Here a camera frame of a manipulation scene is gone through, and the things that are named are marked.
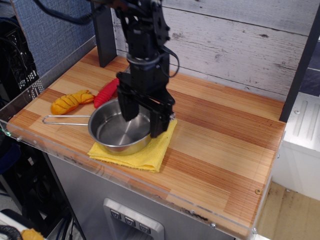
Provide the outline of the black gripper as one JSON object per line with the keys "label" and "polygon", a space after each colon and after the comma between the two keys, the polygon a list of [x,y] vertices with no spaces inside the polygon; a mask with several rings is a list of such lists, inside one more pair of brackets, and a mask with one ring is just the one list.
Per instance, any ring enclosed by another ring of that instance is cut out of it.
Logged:
{"label": "black gripper", "polygon": [[137,117],[139,106],[150,111],[150,137],[166,132],[175,118],[175,100],[167,91],[170,57],[157,53],[152,58],[138,58],[127,54],[130,72],[119,72],[117,89],[122,117],[126,122]]}

